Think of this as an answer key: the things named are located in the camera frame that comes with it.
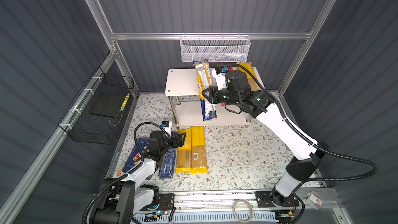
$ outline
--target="white table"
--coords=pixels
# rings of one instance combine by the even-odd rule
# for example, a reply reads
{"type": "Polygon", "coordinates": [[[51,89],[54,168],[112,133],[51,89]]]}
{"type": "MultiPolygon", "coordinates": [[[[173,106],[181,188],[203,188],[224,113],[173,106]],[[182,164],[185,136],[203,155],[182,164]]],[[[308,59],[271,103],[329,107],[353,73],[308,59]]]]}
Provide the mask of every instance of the white table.
{"type": "MultiPolygon", "coordinates": [[[[257,69],[253,67],[254,73],[262,86],[263,82],[257,69]]],[[[212,76],[213,86],[216,86],[215,78],[212,76]]],[[[174,125],[199,127],[199,126],[224,126],[224,125],[249,125],[251,116],[248,113],[240,114],[228,112],[221,104],[216,104],[217,118],[203,121],[202,107],[198,101],[180,101],[179,96],[199,95],[199,87],[196,78],[196,69],[170,69],[167,74],[166,90],[164,92],[169,98],[174,115],[174,125]]],[[[239,112],[237,106],[228,106],[230,110],[239,112]]]]}

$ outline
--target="corrugated gray wall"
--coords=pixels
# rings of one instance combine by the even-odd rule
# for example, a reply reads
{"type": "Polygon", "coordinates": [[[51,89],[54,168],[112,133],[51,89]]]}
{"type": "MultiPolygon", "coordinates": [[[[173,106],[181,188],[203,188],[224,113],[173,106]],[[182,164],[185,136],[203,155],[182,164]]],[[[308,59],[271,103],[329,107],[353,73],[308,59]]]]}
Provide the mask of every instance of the corrugated gray wall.
{"type": "MultiPolygon", "coordinates": [[[[84,0],[0,0],[0,12],[2,206],[109,49],[84,0]]],[[[81,213],[65,197],[97,191],[113,151],[67,140],[16,222],[81,213]]]]}
{"type": "MultiPolygon", "coordinates": [[[[305,32],[325,0],[99,0],[113,32],[305,32]]],[[[164,91],[177,41],[119,41],[139,91],[164,91]]],[[[248,61],[278,89],[301,41],[251,41],[248,61]]]]}
{"type": "MultiPolygon", "coordinates": [[[[398,197],[398,0],[338,0],[285,97],[298,125],[335,152],[380,166],[335,186],[355,223],[394,222],[398,197]]],[[[325,157],[323,176],[369,166],[325,157]]]]}
{"type": "MultiPolygon", "coordinates": [[[[181,61],[180,42],[177,40],[120,40],[127,63],[135,75],[140,91],[164,91],[167,72],[172,68],[193,68],[181,61]]],[[[257,67],[266,88],[278,89],[289,69],[301,40],[253,40],[250,59],[257,67]]]]}
{"type": "Polygon", "coordinates": [[[99,0],[113,32],[304,32],[325,0],[99,0]]]}

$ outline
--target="floral tablecloth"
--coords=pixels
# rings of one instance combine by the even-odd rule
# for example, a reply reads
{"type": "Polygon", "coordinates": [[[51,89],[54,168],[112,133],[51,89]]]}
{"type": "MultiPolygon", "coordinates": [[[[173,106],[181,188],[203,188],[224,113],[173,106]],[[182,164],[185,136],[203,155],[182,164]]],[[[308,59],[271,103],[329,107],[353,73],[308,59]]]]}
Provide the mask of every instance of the floral tablecloth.
{"type": "MultiPolygon", "coordinates": [[[[180,97],[181,101],[198,100],[197,97],[180,97]]],[[[142,94],[123,144],[116,171],[121,170],[134,147],[133,131],[141,122],[173,121],[171,107],[164,94],[142,94]]],[[[138,137],[148,137],[154,126],[144,125],[138,137]]],[[[244,126],[205,126],[206,157],[209,173],[178,173],[172,179],[160,179],[157,173],[148,184],[161,191],[198,191],[225,189],[269,189],[285,172],[292,158],[291,151],[264,124],[252,120],[244,126]]],[[[319,187],[316,181],[304,187],[319,187]]]]}

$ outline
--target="blue pasta box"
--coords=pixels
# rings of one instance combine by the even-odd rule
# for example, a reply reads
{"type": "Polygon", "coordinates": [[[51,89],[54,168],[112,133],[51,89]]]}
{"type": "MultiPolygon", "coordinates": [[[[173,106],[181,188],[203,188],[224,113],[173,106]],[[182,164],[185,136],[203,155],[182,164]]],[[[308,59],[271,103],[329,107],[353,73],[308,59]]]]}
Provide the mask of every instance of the blue pasta box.
{"type": "MultiPolygon", "coordinates": [[[[146,154],[148,152],[149,140],[147,140],[146,138],[139,138],[137,142],[140,144],[141,149],[144,149],[142,153],[146,154]]],[[[140,162],[140,160],[141,160],[141,154],[138,151],[137,145],[135,145],[130,153],[130,156],[127,158],[125,166],[122,169],[122,174],[126,173],[131,168],[136,166],[136,164],[140,162]]]]}
{"type": "MultiPolygon", "coordinates": [[[[172,132],[172,137],[177,137],[178,132],[172,132]]],[[[163,155],[163,162],[159,168],[159,178],[173,178],[174,167],[176,164],[177,149],[170,148],[166,154],[163,155]]]]}

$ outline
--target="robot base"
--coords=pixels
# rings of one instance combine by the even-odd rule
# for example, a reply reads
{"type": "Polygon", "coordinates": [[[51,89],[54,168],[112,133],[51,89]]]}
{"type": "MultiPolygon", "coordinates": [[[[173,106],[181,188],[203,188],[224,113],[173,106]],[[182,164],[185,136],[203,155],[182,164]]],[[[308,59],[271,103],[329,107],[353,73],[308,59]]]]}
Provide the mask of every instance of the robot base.
{"type": "MultiPolygon", "coordinates": [[[[291,204],[293,205],[293,207],[298,207],[300,205],[300,203],[296,197],[292,196],[291,199],[293,200],[293,202],[290,201],[291,204]]],[[[257,200],[257,205],[259,208],[279,207],[273,203],[273,198],[271,197],[269,191],[256,191],[256,200],[257,200]]],[[[292,205],[290,205],[289,203],[286,203],[284,206],[280,206],[280,207],[291,207],[292,205]]]]}
{"type": "Polygon", "coordinates": [[[160,199],[159,199],[159,206],[154,209],[154,206],[152,205],[147,205],[143,207],[140,211],[158,211],[161,210],[163,211],[171,211],[174,207],[174,194],[160,194],[160,199]]]}

